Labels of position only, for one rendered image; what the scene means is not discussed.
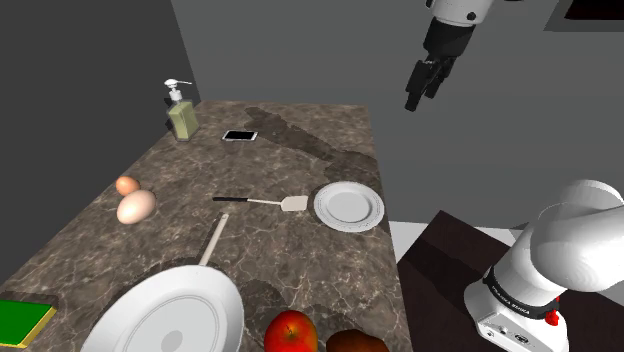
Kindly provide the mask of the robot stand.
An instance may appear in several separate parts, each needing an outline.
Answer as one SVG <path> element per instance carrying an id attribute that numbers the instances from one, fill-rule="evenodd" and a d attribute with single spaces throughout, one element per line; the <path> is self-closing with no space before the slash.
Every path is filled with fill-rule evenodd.
<path id="1" fill-rule="evenodd" d="M 443 211 L 397 264 L 411 336 L 408 352 L 505 352 L 483 339 L 464 290 L 508 246 Z M 560 301 L 570 352 L 624 352 L 624 307 L 598 293 L 567 291 Z"/>

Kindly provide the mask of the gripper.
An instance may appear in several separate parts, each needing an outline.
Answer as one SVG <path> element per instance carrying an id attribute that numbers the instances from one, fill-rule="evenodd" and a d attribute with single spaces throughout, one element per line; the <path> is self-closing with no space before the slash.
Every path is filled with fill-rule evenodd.
<path id="1" fill-rule="evenodd" d="M 423 42 L 427 57 L 416 63 L 405 89 L 406 110 L 414 112 L 423 94 L 430 99 L 436 96 L 455 61 L 464 53 L 475 28 L 475 25 L 447 24 L 437 18 L 431 20 Z"/>

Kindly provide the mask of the red apple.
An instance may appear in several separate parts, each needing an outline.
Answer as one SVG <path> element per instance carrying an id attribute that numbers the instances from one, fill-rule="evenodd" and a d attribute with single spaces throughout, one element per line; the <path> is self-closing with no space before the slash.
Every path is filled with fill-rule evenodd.
<path id="1" fill-rule="evenodd" d="M 318 352 L 314 323 L 300 311 L 279 313 L 265 331 L 264 352 Z"/>

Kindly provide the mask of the brown potato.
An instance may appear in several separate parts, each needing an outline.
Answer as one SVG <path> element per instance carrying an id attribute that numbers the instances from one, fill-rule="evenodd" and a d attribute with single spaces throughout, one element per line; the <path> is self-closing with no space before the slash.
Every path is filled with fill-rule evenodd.
<path id="1" fill-rule="evenodd" d="M 326 352 L 390 352 L 383 340 L 357 329 L 334 333 L 326 342 Z"/>

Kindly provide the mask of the dark wall picture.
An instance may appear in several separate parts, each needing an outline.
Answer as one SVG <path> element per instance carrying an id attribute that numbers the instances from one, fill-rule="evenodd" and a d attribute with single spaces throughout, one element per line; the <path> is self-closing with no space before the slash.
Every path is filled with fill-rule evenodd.
<path id="1" fill-rule="evenodd" d="M 624 32 L 624 0 L 559 0 L 544 30 Z"/>

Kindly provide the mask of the large pale egg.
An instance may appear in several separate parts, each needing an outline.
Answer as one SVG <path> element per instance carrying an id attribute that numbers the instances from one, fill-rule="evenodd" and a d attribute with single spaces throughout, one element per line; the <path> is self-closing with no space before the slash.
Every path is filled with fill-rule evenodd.
<path id="1" fill-rule="evenodd" d="M 135 224 L 146 219 L 156 207 L 156 196 L 148 190 L 137 190 L 126 195 L 117 208 L 117 219 L 122 224 Z"/>

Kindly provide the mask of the small white plate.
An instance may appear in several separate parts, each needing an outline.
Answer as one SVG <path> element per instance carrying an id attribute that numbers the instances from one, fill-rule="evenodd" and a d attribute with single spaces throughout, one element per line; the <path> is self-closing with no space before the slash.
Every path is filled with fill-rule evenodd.
<path id="1" fill-rule="evenodd" d="M 371 230 L 385 215 L 382 198 L 370 187 L 351 181 L 324 186 L 316 194 L 313 205 L 322 223 L 345 233 Z"/>

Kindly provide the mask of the green soap dispenser bottle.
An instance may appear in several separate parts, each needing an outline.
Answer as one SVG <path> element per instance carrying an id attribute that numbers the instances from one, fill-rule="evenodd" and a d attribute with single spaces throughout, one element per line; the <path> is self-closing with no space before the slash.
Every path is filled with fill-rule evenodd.
<path id="1" fill-rule="evenodd" d="M 185 100 L 178 89 L 179 84 L 191 85 L 191 82 L 167 79 L 164 85 L 169 88 L 172 105 L 167 110 L 173 127 L 173 134 L 178 142 L 188 142 L 199 130 L 199 123 L 195 116 L 193 102 Z"/>

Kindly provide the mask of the white frying pan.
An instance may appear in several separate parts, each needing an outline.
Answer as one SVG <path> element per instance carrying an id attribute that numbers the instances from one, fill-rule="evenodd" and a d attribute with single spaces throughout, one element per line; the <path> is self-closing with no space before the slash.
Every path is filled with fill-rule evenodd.
<path id="1" fill-rule="evenodd" d="M 228 219 L 221 216 L 199 263 L 164 270 L 122 295 L 80 352 L 239 352 L 241 295 L 226 274 L 208 265 Z"/>

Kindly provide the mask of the green and yellow sponge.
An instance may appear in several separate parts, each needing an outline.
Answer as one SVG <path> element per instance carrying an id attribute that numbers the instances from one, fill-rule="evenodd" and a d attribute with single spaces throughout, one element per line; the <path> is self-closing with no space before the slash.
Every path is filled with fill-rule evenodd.
<path id="1" fill-rule="evenodd" d="M 50 304 L 0 300 L 0 346 L 26 348 L 56 312 Z"/>

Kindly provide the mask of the small brown egg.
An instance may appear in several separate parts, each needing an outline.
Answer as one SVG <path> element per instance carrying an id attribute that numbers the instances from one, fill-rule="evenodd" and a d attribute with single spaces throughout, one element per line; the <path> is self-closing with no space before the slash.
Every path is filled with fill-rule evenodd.
<path id="1" fill-rule="evenodd" d="M 140 183 L 129 176 L 120 176 L 116 180 L 115 187 L 117 192 L 122 196 L 126 196 L 141 188 Z"/>

